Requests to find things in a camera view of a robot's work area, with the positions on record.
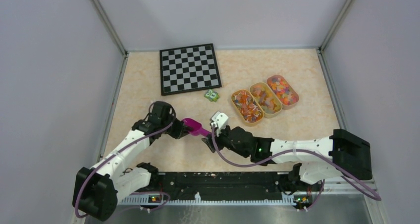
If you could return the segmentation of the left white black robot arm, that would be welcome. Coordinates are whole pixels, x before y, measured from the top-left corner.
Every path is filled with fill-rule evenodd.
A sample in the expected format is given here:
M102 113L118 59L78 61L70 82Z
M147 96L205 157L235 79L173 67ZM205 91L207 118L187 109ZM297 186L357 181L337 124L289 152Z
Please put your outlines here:
M146 168L124 171L132 161L162 135L180 139L192 127L177 119L176 111L167 102L153 102L144 119L135 122L120 144L91 168L82 167L76 174L72 206L77 218L109 219L116 206L134 191L153 191L159 178Z

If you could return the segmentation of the magenta plastic scoop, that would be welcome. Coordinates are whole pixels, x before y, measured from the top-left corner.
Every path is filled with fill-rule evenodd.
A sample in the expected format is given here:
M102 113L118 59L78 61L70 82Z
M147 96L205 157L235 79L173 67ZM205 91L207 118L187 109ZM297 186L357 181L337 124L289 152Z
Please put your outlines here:
M184 123L183 136L192 135L207 137L210 134L210 131L204 129L200 122L192 118L184 118L182 122Z

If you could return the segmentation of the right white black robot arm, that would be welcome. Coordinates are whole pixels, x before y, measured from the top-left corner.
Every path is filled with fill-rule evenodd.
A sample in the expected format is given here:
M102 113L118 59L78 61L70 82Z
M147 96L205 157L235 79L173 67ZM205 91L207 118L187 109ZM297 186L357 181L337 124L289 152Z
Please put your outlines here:
M247 168L294 163L289 180L296 190L339 176L362 181L373 177L369 142L344 129L335 129L323 138L292 141L257 137L240 127L227 126L215 128L202 141L213 153L226 148L250 159Z

